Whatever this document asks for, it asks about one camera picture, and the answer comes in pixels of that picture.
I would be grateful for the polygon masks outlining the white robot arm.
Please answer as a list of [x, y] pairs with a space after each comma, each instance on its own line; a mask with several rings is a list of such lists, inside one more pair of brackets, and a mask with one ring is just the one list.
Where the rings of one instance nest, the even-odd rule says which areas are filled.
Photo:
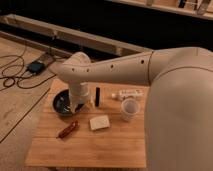
[[72, 109], [86, 101], [90, 82], [147, 86], [148, 171], [213, 171], [213, 51], [169, 48], [94, 63], [77, 52], [57, 76]]

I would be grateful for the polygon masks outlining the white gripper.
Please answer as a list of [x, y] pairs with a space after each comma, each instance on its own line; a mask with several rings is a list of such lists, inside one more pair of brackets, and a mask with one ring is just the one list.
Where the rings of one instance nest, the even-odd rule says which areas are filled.
[[[70, 110], [72, 113], [76, 113], [78, 104], [84, 104], [90, 97], [88, 84], [86, 82], [69, 85], [69, 96], [70, 96]], [[94, 108], [94, 99], [91, 96], [89, 105]]]

